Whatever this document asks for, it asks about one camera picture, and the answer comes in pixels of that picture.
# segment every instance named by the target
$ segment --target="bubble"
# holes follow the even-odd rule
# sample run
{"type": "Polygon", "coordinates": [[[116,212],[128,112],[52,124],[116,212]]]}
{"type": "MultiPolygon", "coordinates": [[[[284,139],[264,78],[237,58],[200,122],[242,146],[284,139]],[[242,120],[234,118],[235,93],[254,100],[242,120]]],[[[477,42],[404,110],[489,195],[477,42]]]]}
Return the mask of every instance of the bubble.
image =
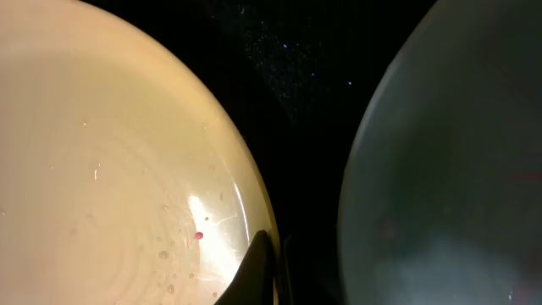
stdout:
{"type": "Polygon", "coordinates": [[[168,253],[167,251],[160,251],[160,252],[158,253],[158,257],[159,257],[159,258],[163,258],[163,259],[168,259],[169,253],[168,253]]]}

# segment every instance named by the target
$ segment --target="black background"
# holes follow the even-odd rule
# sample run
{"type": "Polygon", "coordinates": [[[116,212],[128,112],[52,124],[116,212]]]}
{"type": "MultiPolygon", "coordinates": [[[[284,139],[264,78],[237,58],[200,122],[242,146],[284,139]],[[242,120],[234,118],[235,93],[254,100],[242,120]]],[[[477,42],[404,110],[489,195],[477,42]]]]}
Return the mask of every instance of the black background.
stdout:
{"type": "Polygon", "coordinates": [[[222,103],[289,241],[296,304],[343,303],[343,170],[388,64],[434,0],[88,0],[163,44],[222,103]]]}

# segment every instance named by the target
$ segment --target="black pointed object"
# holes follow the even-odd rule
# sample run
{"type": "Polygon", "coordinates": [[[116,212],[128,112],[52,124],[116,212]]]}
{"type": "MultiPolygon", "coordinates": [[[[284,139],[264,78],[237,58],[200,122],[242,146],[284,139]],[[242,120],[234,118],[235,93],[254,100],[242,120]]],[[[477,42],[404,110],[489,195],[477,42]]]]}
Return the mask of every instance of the black pointed object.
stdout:
{"type": "Polygon", "coordinates": [[[216,305],[272,305],[275,259],[268,234],[254,236],[234,279],[216,305]]]}

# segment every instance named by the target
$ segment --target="cream-colored bowl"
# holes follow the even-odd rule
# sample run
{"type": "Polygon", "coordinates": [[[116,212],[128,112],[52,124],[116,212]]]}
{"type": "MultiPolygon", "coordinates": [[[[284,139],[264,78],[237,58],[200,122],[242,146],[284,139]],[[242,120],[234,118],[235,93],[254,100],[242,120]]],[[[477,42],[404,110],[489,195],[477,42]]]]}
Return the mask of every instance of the cream-colored bowl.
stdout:
{"type": "Polygon", "coordinates": [[[278,251],[214,96],[90,5],[0,3],[0,148],[1,304],[209,304],[258,230],[278,251]]]}

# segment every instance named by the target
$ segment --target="glossy surface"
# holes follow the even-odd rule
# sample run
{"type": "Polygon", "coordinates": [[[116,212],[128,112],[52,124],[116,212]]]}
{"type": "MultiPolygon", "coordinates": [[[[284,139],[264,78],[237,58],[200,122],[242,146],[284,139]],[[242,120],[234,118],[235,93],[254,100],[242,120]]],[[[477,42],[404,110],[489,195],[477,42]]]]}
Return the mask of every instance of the glossy surface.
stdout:
{"type": "Polygon", "coordinates": [[[210,304],[256,231],[277,246],[250,153],[175,57],[84,3],[0,16],[1,304],[210,304]]]}
{"type": "Polygon", "coordinates": [[[438,1],[389,67],[342,188],[348,303],[540,303],[541,9],[438,1]]]}

